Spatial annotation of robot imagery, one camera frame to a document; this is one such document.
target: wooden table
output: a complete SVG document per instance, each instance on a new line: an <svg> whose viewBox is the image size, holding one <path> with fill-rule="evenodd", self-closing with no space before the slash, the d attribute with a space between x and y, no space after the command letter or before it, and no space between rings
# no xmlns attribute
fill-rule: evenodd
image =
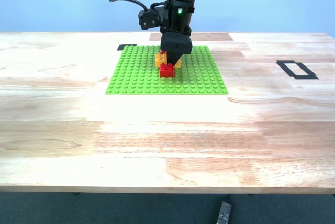
<svg viewBox="0 0 335 224"><path fill-rule="evenodd" d="M192 37L228 96L105 95L118 45L157 33L0 34L0 190L334 194L335 39Z"/></svg>

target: green lego baseplate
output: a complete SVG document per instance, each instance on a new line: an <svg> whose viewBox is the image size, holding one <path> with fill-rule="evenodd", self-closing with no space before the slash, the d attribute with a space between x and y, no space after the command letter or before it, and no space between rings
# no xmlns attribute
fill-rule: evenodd
<svg viewBox="0 0 335 224"><path fill-rule="evenodd" d="M191 54L182 56L182 67L169 78L159 77L157 53L159 46L125 46L106 94L228 94L207 46L193 46Z"/></svg>

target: gray carpet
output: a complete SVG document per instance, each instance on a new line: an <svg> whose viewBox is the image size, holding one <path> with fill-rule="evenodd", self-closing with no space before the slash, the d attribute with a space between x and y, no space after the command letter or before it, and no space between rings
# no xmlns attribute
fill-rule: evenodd
<svg viewBox="0 0 335 224"><path fill-rule="evenodd" d="M1 224L211 224L227 195L0 193ZM333 195L232 195L232 224L332 224Z"/></svg>

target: blue background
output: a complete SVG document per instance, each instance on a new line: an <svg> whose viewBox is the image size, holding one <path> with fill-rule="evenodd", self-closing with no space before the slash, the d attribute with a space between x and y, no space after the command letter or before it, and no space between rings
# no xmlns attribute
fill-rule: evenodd
<svg viewBox="0 0 335 224"><path fill-rule="evenodd" d="M335 36L335 0L196 0L195 7L193 31ZM108 0L0 0L0 31L140 31L140 9Z"/></svg>

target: black tape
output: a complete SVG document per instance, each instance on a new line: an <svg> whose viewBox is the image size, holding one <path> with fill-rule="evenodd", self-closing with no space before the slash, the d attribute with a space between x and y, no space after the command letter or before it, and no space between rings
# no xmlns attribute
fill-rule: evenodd
<svg viewBox="0 0 335 224"><path fill-rule="evenodd" d="M120 44L117 50L124 50L125 46L137 46L137 44Z"/></svg>
<svg viewBox="0 0 335 224"><path fill-rule="evenodd" d="M286 66L286 63L295 63L299 66L303 71L306 72L307 75L296 75L293 71ZM282 68L283 71L286 72L287 75L294 77L295 79L319 79L316 74L311 71L308 67L306 67L303 63L296 63L293 60L277 60L277 64Z"/></svg>

